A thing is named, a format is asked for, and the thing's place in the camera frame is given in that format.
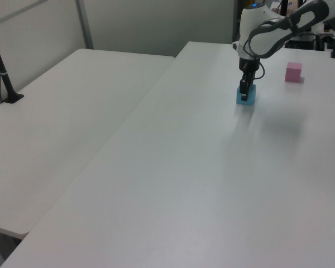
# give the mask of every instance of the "table surface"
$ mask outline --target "table surface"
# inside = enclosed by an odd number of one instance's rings
[[[335,59],[262,62],[236,105],[236,52],[188,43],[2,267],[335,267]]]
[[[0,105],[0,232],[32,230],[173,59],[78,50]]]

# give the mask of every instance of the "wall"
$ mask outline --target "wall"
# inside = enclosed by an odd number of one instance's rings
[[[0,52],[15,91],[80,48],[75,0],[48,0],[0,23]]]
[[[231,43],[235,0],[80,0],[93,47],[177,56],[188,41]]]

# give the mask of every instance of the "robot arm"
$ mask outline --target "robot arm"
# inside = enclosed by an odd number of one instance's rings
[[[292,14],[280,16],[262,3],[246,7],[241,16],[241,38],[236,48],[243,77],[240,82],[242,100],[259,69],[260,59],[276,53],[285,41],[311,26],[335,17],[335,0],[308,0]]]

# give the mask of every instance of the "table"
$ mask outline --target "table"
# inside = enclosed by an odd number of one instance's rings
[[[173,59],[77,50],[0,105],[0,232],[24,238]]]
[[[188,43],[2,267],[335,267],[335,59],[262,62],[239,106],[236,52]]]

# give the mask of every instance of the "pink cube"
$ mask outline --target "pink cube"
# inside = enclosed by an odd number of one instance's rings
[[[302,73],[302,63],[288,63],[285,72],[286,82],[300,83],[300,74]]]

